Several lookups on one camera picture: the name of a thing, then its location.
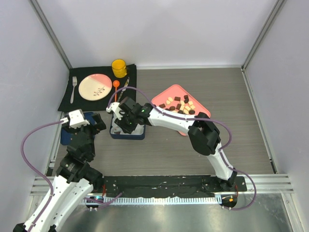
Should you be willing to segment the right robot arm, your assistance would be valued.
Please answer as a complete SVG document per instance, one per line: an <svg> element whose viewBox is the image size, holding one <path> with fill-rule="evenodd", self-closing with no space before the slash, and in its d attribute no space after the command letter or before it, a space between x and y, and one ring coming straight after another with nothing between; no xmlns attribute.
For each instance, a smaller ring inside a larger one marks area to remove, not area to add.
<svg viewBox="0 0 309 232"><path fill-rule="evenodd" d="M138 125L158 126L180 131L189 136L193 149L206 156L215 170L220 189L231 190L236 184L237 171L228 162L221 144L216 123L205 113L186 115L156 107L152 103L140 105L130 97L113 102L107 108L115 116L115 124L131 134Z"/></svg>

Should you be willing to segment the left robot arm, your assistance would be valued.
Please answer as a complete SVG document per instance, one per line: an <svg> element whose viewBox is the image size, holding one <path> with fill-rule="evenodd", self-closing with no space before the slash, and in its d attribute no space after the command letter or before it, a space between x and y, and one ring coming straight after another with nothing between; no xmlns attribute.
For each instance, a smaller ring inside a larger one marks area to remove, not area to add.
<svg viewBox="0 0 309 232"><path fill-rule="evenodd" d="M17 224L15 232L58 232L73 210L91 192L103 186L103 174L89 163L95 157L94 136L106 129L100 114L93 113L94 123L85 119L82 110L69 112L58 121L71 134L67 154L60 162L53 181L35 172L49 185L45 197L30 218Z"/></svg>

